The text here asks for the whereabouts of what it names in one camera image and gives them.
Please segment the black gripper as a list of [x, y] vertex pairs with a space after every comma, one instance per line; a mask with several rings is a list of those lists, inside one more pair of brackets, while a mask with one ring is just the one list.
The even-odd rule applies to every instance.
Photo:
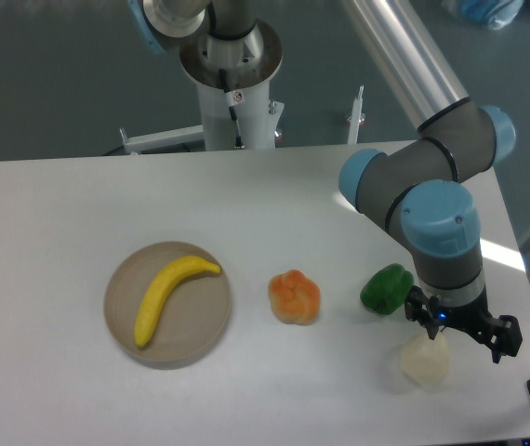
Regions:
[[413, 285], [404, 301], [405, 317], [422, 326], [429, 340], [434, 340], [441, 327], [471, 331], [473, 339], [491, 350], [492, 361], [499, 364], [503, 357], [516, 357], [523, 342], [519, 321], [511, 315], [491, 317], [486, 288], [470, 303], [460, 307], [440, 305], [435, 295], [426, 295]]

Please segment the silver blue-capped robot arm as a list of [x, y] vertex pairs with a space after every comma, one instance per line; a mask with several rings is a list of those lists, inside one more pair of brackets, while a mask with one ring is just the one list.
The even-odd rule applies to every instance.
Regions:
[[[203, 93], [205, 147], [270, 149], [277, 103], [257, 98], [278, 71], [282, 48], [250, 1], [133, 1], [146, 42], [180, 50]], [[514, 148], [510, 117], [469, 98], [406, 1], [346, 1], [351, 24], [417, 129], [417, 141], [386, 154], [354, 153], [338, 186], [354, 209], [413, 257], [419, 285], [405, 297], [407, 319], [429, 336], [452, 328], [487, 346], [493, 359], [515, 356], [523, 342], [511, 315], [487, 306], [480, 219], [465, 182]]]

